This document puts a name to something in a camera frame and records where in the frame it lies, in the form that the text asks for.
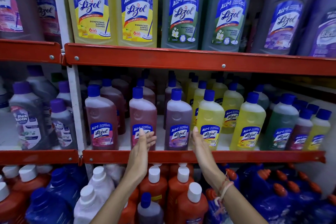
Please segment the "person's right hand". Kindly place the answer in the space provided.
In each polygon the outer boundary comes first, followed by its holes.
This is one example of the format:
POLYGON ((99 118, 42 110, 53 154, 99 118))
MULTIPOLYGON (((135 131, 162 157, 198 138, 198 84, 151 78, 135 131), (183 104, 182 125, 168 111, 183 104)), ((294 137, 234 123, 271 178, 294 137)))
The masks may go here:
POLYGON ((204 147, 193 152, 206 182, 219 193, 225 186, 226 176, 217 166, 208 143, 204 140, 204 147))

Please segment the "person's left hand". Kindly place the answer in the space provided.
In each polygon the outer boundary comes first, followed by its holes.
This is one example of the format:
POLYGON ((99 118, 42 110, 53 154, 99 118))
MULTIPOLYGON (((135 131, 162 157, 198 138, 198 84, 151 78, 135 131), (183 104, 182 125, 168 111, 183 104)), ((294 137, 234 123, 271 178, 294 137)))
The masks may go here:
POLYGON ((132 148, 124 177, 127 181, 139 184, 145 177, 148 168, 148 152, 140 151, 138 145, 132 148))

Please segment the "person's right forearm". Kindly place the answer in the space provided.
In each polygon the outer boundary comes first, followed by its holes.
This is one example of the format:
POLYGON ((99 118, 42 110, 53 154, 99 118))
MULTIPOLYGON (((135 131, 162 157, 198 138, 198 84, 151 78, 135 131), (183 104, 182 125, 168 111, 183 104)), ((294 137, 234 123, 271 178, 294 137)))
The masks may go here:
POLYGON ((268 224, 229 179, 217 195, 233 224, 268 224))

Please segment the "person's left forearm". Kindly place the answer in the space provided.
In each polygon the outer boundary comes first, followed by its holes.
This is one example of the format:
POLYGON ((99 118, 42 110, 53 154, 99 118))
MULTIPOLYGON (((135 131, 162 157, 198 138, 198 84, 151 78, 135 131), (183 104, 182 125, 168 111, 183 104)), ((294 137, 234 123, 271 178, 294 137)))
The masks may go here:
POLYGON ((125 175, 89 224, 118 224, 124 206, 142 179, 125 175))

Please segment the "purple blue-capped cleaner bottle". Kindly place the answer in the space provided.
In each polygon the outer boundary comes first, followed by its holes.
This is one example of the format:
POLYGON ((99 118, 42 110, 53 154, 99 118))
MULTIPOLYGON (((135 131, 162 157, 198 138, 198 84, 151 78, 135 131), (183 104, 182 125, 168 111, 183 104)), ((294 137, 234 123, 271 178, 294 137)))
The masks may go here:
POLYGON ((165 89, 165 107, 164 107, 164 123, 163 129, 166 129, 167 120, 167 104, 171 100, 171 93, 173 89, 182 89, 182 86, 177 83, 175 74, 169 75, 168 86, 165 89))
POLYGON ((165 119, 165 150, 188 149, 192 117, 192 107, 182 101, 182 89, 172 89, 165 119))

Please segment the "red metal shelf beam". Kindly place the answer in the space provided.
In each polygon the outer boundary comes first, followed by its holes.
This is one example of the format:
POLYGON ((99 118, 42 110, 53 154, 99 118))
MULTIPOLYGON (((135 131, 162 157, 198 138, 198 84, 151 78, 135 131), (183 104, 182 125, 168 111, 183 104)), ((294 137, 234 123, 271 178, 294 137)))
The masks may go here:
MULTIPOLYGON (((130 150, 84 150, 79 164, 126 164, 130 150)), ((212 151, 216 163, 326 163, 325 151, 212 151)), ((196 163, 192 150, 149 151, 149 163, 196 163)))
POLYGON ((0 61, 54 63, 66 65, 56 42, 0 39, 0 61))
POLYGON ((336 58, 65 44, 69 65, 256 72, 336 77, 336 58))
POLYGON ((80 164, 77 150, 0 150, 0 166, 80 164))

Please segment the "white cleaner bottle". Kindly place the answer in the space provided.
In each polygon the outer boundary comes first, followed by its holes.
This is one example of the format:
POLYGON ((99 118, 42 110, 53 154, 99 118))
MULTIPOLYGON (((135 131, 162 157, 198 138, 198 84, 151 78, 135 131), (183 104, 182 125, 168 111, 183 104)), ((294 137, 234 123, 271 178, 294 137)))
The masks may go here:
POLYGON ((73 224, 89 224, 104 204, 92 185, 84 186, 74 208, 73 224))
POLYGON ((117 187, 120 183, 120 180, 123 178, 126 167, 124 165, 119 164, 104 164, 103 165, 107 175, 111 177, 114 182, 115 187, 117 187))
POLYGON ((88 182, 92 185, 96 195, 106 202, 111 193, 115 190, 115 185, 112 178, 106 173, 103 166, 95 167, 93 175, 88 182))

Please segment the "group of orange white-capped bottles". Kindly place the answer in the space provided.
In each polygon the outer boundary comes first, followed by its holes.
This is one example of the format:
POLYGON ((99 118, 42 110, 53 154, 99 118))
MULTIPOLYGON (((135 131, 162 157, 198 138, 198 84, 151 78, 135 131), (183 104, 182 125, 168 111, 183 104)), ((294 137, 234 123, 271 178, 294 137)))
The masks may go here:
MULTIPOLYGON (((51 175, 38 174, 35 165, 11 167, 26 181, 17 178, 12 190, 5 182, 0 182, 0 224, 28 224, 25 215, 30 196, 34 190, 46 188, 51 175)), ((156 164, 148 168, 148 175, 129 197, 118 224, 139 224, 137 206, 145 192, 149 192, 152 201, 161 206, 164 224, 203 224, 209 205, 200 185, 198 191, 187 196, 190 185, 196 184, 191 178, 192 171, 184 164, 168 181, 162 167, 156 164)))

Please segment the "group of pink blue-capped bottles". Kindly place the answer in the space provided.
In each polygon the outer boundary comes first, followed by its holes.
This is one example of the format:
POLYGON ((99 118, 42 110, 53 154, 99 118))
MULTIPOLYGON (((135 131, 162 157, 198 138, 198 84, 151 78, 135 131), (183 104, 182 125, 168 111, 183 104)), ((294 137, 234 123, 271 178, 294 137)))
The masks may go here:
POLYGON ((89 84, 85 110, 93 150, 119 150, 119 135, 126 132, 123 93, 112 86, 111 78, 89 84))

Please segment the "group of yellow blue-capped bottles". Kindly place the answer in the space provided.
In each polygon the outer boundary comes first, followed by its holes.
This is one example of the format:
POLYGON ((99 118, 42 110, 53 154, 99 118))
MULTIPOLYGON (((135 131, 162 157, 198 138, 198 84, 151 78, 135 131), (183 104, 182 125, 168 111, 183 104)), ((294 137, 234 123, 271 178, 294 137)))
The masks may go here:
POLYGON ((230 150, 253 150, 266 118, 265 109, 258 104, 259 94, 249 92, 241 105, 225 110, 215 102, 215 91, 206 89, 199 103, 196 126, 201 140, 212 151, 217 150, 224 123, 233 122, 230 150))

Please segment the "small purple blue-capped bottle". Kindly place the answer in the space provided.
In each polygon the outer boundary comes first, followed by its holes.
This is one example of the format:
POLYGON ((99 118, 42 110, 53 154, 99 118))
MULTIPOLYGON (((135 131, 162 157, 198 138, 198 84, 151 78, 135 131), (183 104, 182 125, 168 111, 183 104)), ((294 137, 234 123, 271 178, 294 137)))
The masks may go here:
POLYGON ((149 192, 142 194, 137 212, 139 224, 164 224, 164 212, 158 203, 152 201, 149 192))

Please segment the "blue cleaner bottle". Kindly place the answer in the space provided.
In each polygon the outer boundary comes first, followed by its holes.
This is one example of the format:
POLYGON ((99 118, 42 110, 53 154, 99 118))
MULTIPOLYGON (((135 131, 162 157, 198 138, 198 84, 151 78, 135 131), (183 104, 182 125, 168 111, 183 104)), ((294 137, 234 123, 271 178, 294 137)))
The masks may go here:
POLYGON ((46 188, 32 192, 25 218, 28 224, 73 224, 74 221, 66 201, 46 188))
POLYGON ((57 168, 52 172, 46 190, 64 199, 72 211, 80 198, 79 185, 64 167, 57 168))
POLYGON ((82 189, 89 182, 85 166, 71 163, 63 166, 68 174, 77 182, 79 188, 82 189))

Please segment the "green blue-capped cleaner bottle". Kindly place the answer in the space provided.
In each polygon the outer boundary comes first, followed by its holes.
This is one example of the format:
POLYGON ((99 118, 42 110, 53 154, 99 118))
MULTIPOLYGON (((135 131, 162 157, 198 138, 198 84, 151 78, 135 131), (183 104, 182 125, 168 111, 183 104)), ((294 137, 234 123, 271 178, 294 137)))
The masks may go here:
POLYGON ((263 93, 263 90, 264 90, 264 84, 258 84, 253 92, 259 94, 257 104, 263 107, 263 109, 266 111, 269 107, 270 100, 267 97, 267 95, 263 93))
POLYGON ((293 94, 289 93, 281 95, 279 103, 273 108, 266 132, 259 146, 260 150, 285 150, 299 118, 299 111, 292 105, 295 98, 293 94))

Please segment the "white metal shelf upright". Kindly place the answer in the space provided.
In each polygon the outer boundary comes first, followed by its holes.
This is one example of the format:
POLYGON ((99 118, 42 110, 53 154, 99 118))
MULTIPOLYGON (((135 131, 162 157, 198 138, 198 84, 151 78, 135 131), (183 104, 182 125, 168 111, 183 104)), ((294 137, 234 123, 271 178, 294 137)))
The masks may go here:
POLYGON ((74 43, 73 28, 71 16, 69 13, 68 0, 55 0, 58 12, 58 22, 61 32, 61 53, 66 59, 66 69, 70 87, 70 95, 73 109, 73 117, 75 124, 75 132, 77 136, 77 148, 79 156, 79 165, 84 165, 86 168, 87 177, 90 180, 93 175, 94 166, 85 164, 83 159, 83 151, 86 150, 87 134, 85 129, 84 112, 82 109, 82 97, 80 90, 78 67, 68 63, 69 52, 65 50, 65 45, 74 43))

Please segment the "small pink cleaner bottle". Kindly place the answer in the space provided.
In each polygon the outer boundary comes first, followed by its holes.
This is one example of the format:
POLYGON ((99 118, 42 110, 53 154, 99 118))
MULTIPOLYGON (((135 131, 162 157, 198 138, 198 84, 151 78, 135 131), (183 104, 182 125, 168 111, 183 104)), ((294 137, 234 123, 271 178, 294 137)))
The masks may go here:
POLYGON ((299 112, 299 118, 293 128, 293 131, 285 146, 285 150, 302 150, 313 128, 311 121, 313 112, 307 108, 303 108, 299 112))

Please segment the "group of blue orange-capped bottles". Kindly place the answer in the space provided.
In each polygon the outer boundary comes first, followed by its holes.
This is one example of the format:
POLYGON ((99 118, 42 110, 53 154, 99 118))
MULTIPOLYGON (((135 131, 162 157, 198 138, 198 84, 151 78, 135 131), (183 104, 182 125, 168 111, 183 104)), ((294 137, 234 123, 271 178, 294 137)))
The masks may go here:
POLYGON ((322 199, 321 187, 291 163, 276 170, 263 163, 236 171, 217 166, 269 224, 336 224, 336 195, 322 199))

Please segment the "group of grey purple-capped bottles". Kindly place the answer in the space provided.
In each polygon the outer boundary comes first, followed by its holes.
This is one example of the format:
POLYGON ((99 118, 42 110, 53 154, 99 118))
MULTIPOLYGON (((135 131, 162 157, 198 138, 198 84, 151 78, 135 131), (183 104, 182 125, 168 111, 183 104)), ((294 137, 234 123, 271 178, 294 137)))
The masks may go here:
POLYGON ((7 106, 22 150, 78 150, 69 82, 56 88, 41 65, 28 65, 26 80, 12 84, 7 106))

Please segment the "large green cleaner bottle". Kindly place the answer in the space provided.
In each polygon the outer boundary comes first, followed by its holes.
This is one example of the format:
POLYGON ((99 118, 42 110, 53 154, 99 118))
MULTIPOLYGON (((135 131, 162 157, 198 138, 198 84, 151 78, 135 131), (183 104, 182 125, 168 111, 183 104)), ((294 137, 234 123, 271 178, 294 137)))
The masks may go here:
POLYGON ((163 0, 161 48, 196 50, 203 0, 163 0))
POLYGON ((238 52, 250 0, 208 0, 204 51, 238 52))

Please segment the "small yellow cleaner bottle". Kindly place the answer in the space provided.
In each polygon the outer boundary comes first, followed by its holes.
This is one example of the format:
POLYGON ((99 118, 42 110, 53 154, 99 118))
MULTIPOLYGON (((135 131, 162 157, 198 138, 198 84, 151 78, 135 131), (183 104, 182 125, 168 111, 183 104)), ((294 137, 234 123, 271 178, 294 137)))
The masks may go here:
POLYGON ((330 117, 332 112, 326 109, 319 109, 316 116, 311 120, 313 127, 306 139, 303 151, 316 151, 319 150, 321 143, 325 136, 330 131, 330 117))

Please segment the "large yellow cleaner bottle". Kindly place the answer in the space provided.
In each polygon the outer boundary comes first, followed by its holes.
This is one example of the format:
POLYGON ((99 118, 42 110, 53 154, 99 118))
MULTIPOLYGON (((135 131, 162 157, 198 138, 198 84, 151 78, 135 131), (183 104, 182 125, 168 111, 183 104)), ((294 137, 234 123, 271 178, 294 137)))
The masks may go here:
POLYGON ((119 46, 157 47, 158 0, 115 0, 119 46))
POLYGON ((115 0, 68 0, 74 42, 117 46, 115 0))

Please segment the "large purple cleaner bottle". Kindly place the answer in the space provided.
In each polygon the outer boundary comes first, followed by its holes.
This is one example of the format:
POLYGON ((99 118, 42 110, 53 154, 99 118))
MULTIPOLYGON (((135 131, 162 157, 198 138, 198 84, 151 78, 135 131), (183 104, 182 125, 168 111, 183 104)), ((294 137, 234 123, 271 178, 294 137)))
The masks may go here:
POLYGON ((264 0, 251 53, 289 55, 307 0, 264 0))
POLYGON ((297 56, 336 59, 336 0, 315 0, 297 56))

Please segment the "large pink cleaner bottle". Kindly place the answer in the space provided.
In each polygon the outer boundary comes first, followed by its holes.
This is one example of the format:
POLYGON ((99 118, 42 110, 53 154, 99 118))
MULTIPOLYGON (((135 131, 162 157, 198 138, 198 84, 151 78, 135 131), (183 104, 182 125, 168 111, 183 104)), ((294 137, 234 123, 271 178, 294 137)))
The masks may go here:
POLYGON ((45 40, 56 42, 61 45, 61 32, 58 22, 56 1, 36 0, 36 2, 45 40))
POLYGON ((36 0, 0 0, 0 39, 45 41, 36 0))

